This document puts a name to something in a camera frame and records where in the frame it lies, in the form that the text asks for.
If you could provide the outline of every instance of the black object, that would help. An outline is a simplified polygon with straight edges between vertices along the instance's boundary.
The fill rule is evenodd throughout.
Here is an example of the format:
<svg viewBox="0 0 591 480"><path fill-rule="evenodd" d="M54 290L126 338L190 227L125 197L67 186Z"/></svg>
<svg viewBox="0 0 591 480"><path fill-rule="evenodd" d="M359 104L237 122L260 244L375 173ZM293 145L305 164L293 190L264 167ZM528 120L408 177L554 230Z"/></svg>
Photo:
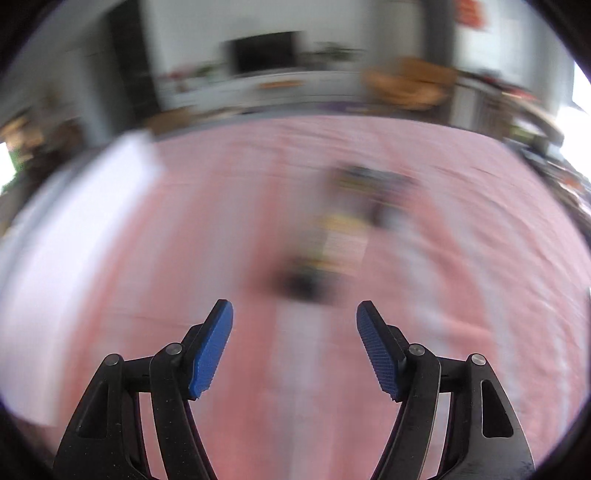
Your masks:
<svg viewBox="0 0 591 480"><path fill-rule="evenodd" d="M386 325L374 304L362 302L357 325L384 391L402 402L372 480L421 476L440 393L451 392L446 441L434 479L527 478L534 471L530 449L511 404L482 355L463 362L409 345Z"/></svg>
<svg viewBox="0 0 591 480"><path fill-rule="evenodd" d="M181 344L172 343L153 357L126 362L119 355L109 355L68 425L53 473L36 457L0 404L0 478L151 480L137 402L137 392L151 392L168 478L216 480L187 400L208 385L207 381L205 385L194 382L194 360L213 360L198 366L206 376L212 374L227 338L227 330L215 328L224 325L231 314L229 302L219 300L207 320L191 327ZM562 442L530 477L534 466L525 437L482 356L471 355L466 361L439 358L422 345L409 344L397 327L386 325L370 301L359 305L357 318L382 389L402 402L372 480L420 477L437 398L445 392L452 393L446 442L439 472L431 480L591 478L591 399ZM204 356L208 345L217 350Z"/></svg>
<svg viewBox="0 0 591 480"><path fill-rule="evenodd" d="M125 0L106 15L119 74L138 125L162 111L148 61L140 10L139 0Z"/></svg>
<svg viewBox="0 0 591 480"><path fill-rule="evenodd" d="M297 32L281 32L230 41L234 73L296 67L296 38Z"/></svg>
<svg viewBox="0 0 591 480"><path fill-rule="evenodd" d="M149 392L168 480L216 480L188 400L209 386L231 324L231 304L218 300L205 322L191 327L181 343L131 361L108 355L62 438L53 467L56 477L151 479L138 398L139 392ZM199 375L205 376L204 385L195 383Z"/></svg>

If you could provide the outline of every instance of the blurry object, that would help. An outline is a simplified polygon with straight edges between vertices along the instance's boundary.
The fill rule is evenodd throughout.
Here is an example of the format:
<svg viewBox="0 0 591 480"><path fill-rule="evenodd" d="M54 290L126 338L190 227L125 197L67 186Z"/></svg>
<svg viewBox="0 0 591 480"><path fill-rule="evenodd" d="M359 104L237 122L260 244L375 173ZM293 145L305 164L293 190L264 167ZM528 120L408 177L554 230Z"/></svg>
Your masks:
<svg viewBox="0 0 591 480"><path fill-rule="evenodd" d="M591 248L591 203L587 193L591 191L589 181L568 162L549 156L547 151L512 140L508 144L540 176Z"/></svg>
<svg viewBox="0 0 591 480"><path fill-rule="evenodd" d="M228 48L234 73L297 67L297 34L280 32L231 40Z"/></svg>
<svg viewBox="0 0 591 480"><path fill-rule="evenodd" d="M180 343L135 360L107 355L67 426L53 463L56 478L151 479L139 405L146 392L167 477L215 480L189 400L210 387L232 322L232 304L218 300Z"/></svg>
<svg viewBox="0 0 591 480"><path fill-rule="evenodd" d="M556 123L556 117L523 97L509 96L509 102L517 111L517 115L523 116L539 127L546 134L550 142L558 146L562 145L564 142L564 133Z"/></svg>
<svg viewBox="0 0 591 480"><path fill-rule="evenodd" d="M302 80L279 80L276 82L263 82L259 83L258 87L261 90L270 90L276 88L292 88L301 87L304 84Z"/></svg>
<svg viewBox="0 0 591 480"><path fill-rule="evenodd" d="M349 65L355 61L363 50L350 48L338 42L320 42L320 49L312 52L323 70L349 70Z"/></svg>
<svg viewBox="0 0 591 480"><path fill-rule="evenodd" d="M174 84L174 89L178 93L183 93L190 90L187 85L187 78L190 76L190 69L188 67L173 70L170 73L162 75L163 80L168 80Z"/></svg>
<svg viewBox="0 0 591 480"><path fill-rule="evenodd" d="M481 30L484 28L482 4L478 0L456 0L457 22L465 27Z"/></svg>
<svg viewBox="0 0 591 480"><path fill-rule="evenodd" d="M192 72L191 76L193 78L206 79L208 82L211 82L216 73L222 68L222 65L222 63L207 61L198 65Z"/></svg>
<svg viewBox="0 0 591 480"><path fill-rule="evenodd" d="M542 133L552 144L562 145L564 134L556 119L531 98L535 97L527 90L490 73L461 72L449 124L502 140L518 132L525 121L540 130L527 133L532 140Z"/></svg>
<svg viewBox="0 0 591 480"><path fill-rule="evenodd" d="M411 182L400 174L360 166L332 170L327 211L289 262L290 294L324 301L341 275L355 275L365 255L369 228L387 225L388 212L402 205Z"/></svg>
<svg viewBox="0 0 591 480"><path fill-rule="evenodd" d="M407 110L428 110L449 97L456 76L455 69L405 57L398 76L368 70L363 79L386 103Z"/></svg>
<svg viewBox="0 0 591 480"><path fill-rule="evenodd" d="M43 221L20 239L27 247L9 272L10 295L0 298L0 390L15 415L40 425L56 421L61 376L80 309L93 294L89 287L161 172L150 136L125 134L69 181ZM21 212L11 235L27 231L44 193Z"/></svg>
<svg viewBox="0 0 591 480"><path fill-rule="evenodd" d="M153 135L161 135L180 128L187 128L192 124L193 117L188 107L157 113L144 121L144 126Z"/></svg>

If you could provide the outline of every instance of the white wall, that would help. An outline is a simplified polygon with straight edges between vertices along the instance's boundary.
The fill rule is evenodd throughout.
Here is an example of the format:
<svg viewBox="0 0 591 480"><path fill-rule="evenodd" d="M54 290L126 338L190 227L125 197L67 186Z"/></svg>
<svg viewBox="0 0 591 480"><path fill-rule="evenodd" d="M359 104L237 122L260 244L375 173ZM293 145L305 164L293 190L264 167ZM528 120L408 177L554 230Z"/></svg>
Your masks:
<svg viewBox="0 0 591 480"><path fill-rule="evenodd" d="M155 73L223 60L226 40L303 31L304 49L337 41L374 55L375 8L371 0L144 0L146 42Z"/></svg>
<svg viewBox="0 0 591 480"><path fill-rule="evenodd" d="M383 66L424 55L422 0L378 0L378 55Z"/></svg>

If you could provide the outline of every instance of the furniture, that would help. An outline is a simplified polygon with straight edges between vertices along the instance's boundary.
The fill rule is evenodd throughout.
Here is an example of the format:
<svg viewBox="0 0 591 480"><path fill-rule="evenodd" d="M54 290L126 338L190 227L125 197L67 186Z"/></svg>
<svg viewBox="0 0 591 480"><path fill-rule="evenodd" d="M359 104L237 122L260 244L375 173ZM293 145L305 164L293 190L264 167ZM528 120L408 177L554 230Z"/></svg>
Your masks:
<svg viewBox="0 0 591 480"><path fill-rule="evenodd" d="M448 97L456 71L404 57L397 75L368 70L363 80L386 103L406 110L428 110Z"/></svg>
<svg viewBox="0 0 591 480"><path fill-rule="evenodd" d="M554 145L561 146L564 133L556 120L532 101L508 95L502 82L462 72L454 88L449 124L501 140L509 134L513 117L531 122Z"/></svg>
<svg viewBox="0 0 591 480"><path fill-rule="evenodd" d="M164 109L194 106L200 111L225 107L355 101L366 90L358 72L302 71L268 73L203 85L189 92L159 91Z"/></svg>

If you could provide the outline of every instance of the orange object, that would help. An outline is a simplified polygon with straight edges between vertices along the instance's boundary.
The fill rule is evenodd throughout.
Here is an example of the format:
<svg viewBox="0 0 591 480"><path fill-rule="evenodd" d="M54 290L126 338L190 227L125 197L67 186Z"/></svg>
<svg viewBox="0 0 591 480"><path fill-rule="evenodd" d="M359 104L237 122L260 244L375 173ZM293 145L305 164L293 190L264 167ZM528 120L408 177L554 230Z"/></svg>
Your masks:
<svg viewBox="0 0 591 480"><path fill-rule="evenodd" d="M457 22L476 30L484 28L482 5L478 0L457 0Z"/></svg>
<svg viewBox="0 0 591 480"><path fill-rule="evenodd" d="M279 82L265 82L259 83L259 88L262 90L272 89L272 88L291 88L291 87L301 87L304 84L301 80L280 80Z"/></svg>
<svg viewBox="0 0 591 480"><path fill-rule="evenodd" d="M449 95L457 72L424 60L405 57L400 74L369 70L363 74L364 82L385 102L406 110L428 110L439 105Z"/></svg>

